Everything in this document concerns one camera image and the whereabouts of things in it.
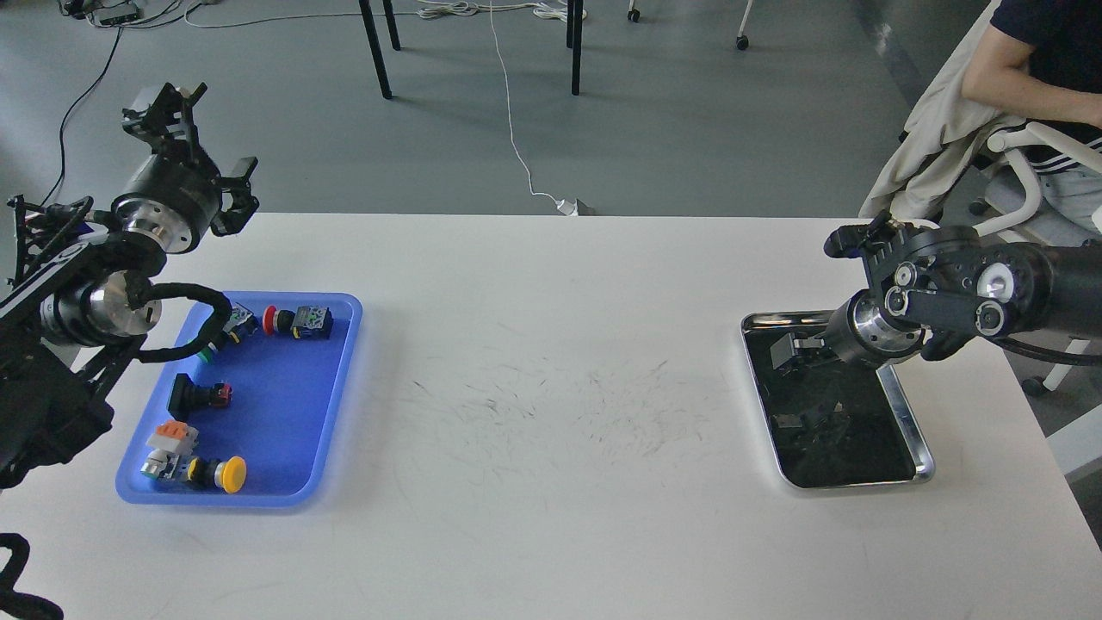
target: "person's arm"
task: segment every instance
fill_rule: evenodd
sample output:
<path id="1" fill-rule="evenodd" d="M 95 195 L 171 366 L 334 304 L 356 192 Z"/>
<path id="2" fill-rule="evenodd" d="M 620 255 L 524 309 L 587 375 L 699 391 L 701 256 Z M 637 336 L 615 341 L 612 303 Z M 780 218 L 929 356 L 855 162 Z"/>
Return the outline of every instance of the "person's arm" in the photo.
<path id="1" fill-rule="evenodd" d="M 1025 67 L 1034 50 L 988 25 L 964 69 L 961 95 L 1027 118 L 1102 127 L 1102 95 L 1069 90 L 1030 77 Z"/>

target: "power strip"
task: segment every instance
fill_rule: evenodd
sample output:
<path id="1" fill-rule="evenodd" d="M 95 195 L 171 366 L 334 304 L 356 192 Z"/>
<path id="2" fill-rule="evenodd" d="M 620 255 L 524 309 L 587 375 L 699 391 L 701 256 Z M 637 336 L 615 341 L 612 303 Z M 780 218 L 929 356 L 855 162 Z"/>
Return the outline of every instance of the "power strip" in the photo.
<path id="1" fill-rule="evenodd" d="M 130 23 L 141 17 L 141 9 L 131 3 L 119 4 L 118 7 L 109 7 L 107 9 L 98 9 L 96 11 L 96 19 L 102 25 L 122 25 L 125 23 Z"/>

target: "beige jacket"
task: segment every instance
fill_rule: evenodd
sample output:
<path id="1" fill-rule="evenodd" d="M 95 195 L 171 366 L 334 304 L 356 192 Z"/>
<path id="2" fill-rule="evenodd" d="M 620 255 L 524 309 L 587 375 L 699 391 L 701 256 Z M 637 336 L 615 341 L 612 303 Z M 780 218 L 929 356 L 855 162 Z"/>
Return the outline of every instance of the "beige jacket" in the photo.
<path id="1" fill-rule="evenodd" d="M 994 131 L 1025 122 L 961 96 L 964 69 L 1000 0 L 993 0 L 957 45 L 907 118 L 907 138 L 884 165 L 858 215 L 884 208 L 900 218 L 925 218 L 941 210 L 957 184 Z"/>

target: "dark t-shirt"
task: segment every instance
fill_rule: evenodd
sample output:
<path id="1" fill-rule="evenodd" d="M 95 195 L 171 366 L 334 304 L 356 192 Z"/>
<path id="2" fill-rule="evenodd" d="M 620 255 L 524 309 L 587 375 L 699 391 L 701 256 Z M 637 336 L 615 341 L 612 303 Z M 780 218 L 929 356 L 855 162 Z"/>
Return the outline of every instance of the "dark t-shirt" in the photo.
<path id="1" fill-rule="evenodd" d="M 991 25 L 1034 45 L 1029 74 L 1052 86 L 1102 93 L 1102 0 L 1003 0 Z M 1102 150 L 1102 129 L 1077 122 L 1046 121 L 1068 135 Z M 1030 149 L 1038 172 L 1071 165 L 1048 146 Z"/>

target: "black table leg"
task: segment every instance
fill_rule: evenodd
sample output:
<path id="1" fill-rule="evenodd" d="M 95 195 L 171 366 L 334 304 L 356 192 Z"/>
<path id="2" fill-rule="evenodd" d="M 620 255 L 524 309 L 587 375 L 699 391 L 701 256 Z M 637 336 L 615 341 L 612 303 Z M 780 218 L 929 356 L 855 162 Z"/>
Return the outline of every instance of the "black table leg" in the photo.
<path id="1" fill-rule="evenodd" d="M 382 98 L 390 99 L 393 95 L 390 93 L 390 80 L 387 79 L 387 65 L 382 64 L 379 33 L 375 31 L 375 18 L 371 17 L 371 0 L 359 0 L 359 13 L 364 17 L 364 29 L 367 30 L 367 43 L 371 46 L 371 59 L 375 61 L 375 73 L 379 76 L 379 88 L 382 90 Z"/>
<path id="2" fill-rule="evenodd" d="M 571 94 L 577 95 L 581 91 L 581 77 L 582 77 L 582 0 L 572 0 L 574 9 L 574 66 L 571 78 L 570 91 Z"/>
<path id="3" fill-rule="evenodd" d="M 387 13 L 387 30 L 390 31 L 390 46 L 398 52 L 402 48 L 402 43 L 398 40 L 398 24 L 395 23 L 395 6 L 390 0 L 382 0 L 382 12 Z"/>
<path id="4" fill-rule="evenodd" d="M 574 0 L 566 0 L 566 47 L 574 45 Z"/>

